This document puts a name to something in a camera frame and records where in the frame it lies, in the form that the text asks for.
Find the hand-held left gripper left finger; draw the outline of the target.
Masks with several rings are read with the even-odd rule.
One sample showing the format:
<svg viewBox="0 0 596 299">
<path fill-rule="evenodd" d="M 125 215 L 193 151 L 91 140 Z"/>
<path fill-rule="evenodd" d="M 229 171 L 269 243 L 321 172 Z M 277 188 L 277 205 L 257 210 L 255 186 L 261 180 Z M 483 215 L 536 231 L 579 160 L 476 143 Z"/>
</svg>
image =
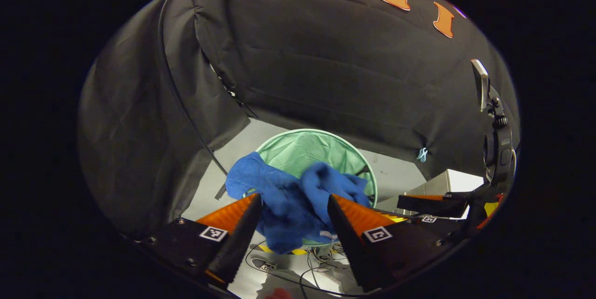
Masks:
<svg viewBox="0 0 596 299">
<path fill-rule="evenodd" d="M 198 220 L 179 217 L 139 246 L 184 278 L 227 290 L 251 244 L 262 206 L 261 195 L 253 193 Z"/>
</svg>

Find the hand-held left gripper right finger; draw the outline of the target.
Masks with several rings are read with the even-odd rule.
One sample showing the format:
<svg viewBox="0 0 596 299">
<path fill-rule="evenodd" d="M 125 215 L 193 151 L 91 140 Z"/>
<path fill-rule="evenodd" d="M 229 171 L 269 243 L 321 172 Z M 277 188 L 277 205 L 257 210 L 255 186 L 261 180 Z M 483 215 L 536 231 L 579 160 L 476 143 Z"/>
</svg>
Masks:
<svg viewBox="0 0 596 299">
<path fill-rule="evenodd" d="M 461 241 L 459 231 L 429 231 L 398 226 L 385 211 L 332 194 L 327 212 L 348 258 L 356 283 L 365 292 L 401 285 L 428 271 Z"/>
</svg>

